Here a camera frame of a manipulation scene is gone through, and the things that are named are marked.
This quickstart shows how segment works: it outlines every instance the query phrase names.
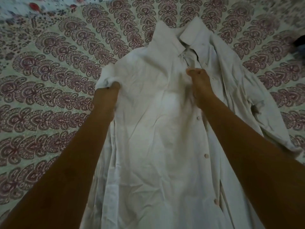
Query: white shirt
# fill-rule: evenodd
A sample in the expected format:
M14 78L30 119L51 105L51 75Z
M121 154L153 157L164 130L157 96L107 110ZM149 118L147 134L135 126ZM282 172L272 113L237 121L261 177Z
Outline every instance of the white shirt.
M301 151L263 84L198 17L180 29L160 21L147 47L104 67L97 82L121 90L81 228L263 228L195 106L189 66L206 69L218 98L258 133Z

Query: white button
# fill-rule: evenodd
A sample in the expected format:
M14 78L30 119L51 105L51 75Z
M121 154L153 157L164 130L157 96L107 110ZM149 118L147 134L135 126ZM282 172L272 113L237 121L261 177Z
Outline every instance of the white button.
M219 201L218 201L218 199L214 199L214 203L215 203L217 206L219 206Z

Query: forearm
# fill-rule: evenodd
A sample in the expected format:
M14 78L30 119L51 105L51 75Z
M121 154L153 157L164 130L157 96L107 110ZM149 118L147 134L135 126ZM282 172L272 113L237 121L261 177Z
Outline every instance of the forearm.
M79 228L111 116L92 112L2 228Z
M298 228L305 223L304 167L254 131L216 96L200 106L265 227Z

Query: paisley pattern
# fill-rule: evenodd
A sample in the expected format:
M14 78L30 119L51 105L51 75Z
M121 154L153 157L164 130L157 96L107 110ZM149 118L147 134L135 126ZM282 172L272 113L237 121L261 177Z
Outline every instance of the paisley pattern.
M200 17L265 85L305 149L305 66L291 54L305 15L285 15L288 4L304 3L114 0L0 22L0 222L92 110L103 67L147 45L159 20L178 28Z

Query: hand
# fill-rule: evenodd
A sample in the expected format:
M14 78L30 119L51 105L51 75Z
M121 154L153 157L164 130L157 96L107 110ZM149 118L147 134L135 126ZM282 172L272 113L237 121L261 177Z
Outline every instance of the hand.
M193 96L195 98L196 105L202 109L205 101L216 97L212 90L210 78L207 72L200 68L188 68L186 69L186 73L192 78Z
M114 118L114 108L121 85L119 82L113 82L109 88L99 88L95 91L93 97L93 113L98 116Z

